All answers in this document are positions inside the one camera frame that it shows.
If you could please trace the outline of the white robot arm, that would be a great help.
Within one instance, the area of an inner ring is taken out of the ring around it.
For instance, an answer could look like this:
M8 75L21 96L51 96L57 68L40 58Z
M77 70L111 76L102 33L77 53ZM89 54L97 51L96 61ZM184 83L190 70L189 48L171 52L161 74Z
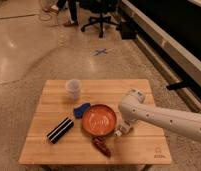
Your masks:
M201 114L155 107L144 101L145 94L140 90L128 91L118 103L122 119L127 123L141 120L201 143Z

